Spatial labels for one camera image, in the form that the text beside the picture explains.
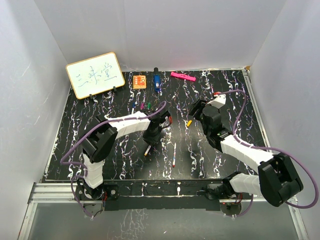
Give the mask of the yellow marker pen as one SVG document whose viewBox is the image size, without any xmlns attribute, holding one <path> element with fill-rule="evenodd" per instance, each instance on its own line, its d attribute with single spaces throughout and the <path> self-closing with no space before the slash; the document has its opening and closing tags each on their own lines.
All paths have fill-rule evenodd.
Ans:
<svg viewBox="0 0 320 240">
<path fill-rule="evenodd" d="M 147 147 L 147 149 L 145 150 L 144 156 L 147 156 L 147 155 L 148 155 L 150 149 L 151 149 L 151 145 L 149 145 L 149 146 Z"/>
</svg>

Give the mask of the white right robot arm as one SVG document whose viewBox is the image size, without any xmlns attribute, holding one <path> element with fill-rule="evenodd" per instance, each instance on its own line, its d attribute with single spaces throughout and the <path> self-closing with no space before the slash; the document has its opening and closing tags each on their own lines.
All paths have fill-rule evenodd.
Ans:
<svg viewBox="0 0 320 240">
<path fill-rule="evenodd" d="M 222 124 L 219 107 L 214 101 L 197 100 L 191 104 L 189 115 L 200 121 L 211 147 L 232 156 L 249 166 L 255 175 L 233 173 L 223 180 L 223 194 L 233 199 L 240 193 L 262 196 L 274 207 L 279 207 L 301 192 L 303 183 L 290 157 L 255 149 L 246 142 L 238 142 Z"/>
</svg>

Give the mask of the blue marker pen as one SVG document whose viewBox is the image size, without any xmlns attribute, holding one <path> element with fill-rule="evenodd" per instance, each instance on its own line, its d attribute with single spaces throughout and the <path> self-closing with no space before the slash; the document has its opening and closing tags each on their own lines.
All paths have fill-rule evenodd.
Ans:
<svg viewBox="0 0 320 240">
<path fill-rule="evenodd" d="M 132 108 L 131 108 L 131 114 L 133 115 L 135 113 L 135 108 L 136 108 L 137 102 L 133 102 Z"/>
</svg>

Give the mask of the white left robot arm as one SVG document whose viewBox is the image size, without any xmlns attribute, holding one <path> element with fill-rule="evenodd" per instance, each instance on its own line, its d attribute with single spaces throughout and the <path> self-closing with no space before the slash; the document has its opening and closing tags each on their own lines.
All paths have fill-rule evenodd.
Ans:
<svg viewBox="0 0 320 240">
<path fill-rule="evenodd" d="M 115 141 L 125 135 L 143 132 L 143 140 L 149 146 L 158 144 L 163 129 L 172 124 L 168 110 L 138 111 L 125 117 L 98 119 L 98 128 L 90 132 L 80 144 L 86 176 L 82 180 L 82 193 L 97 200 L 103 195 L 103 161 L 110 154 Z"/>
</svg>

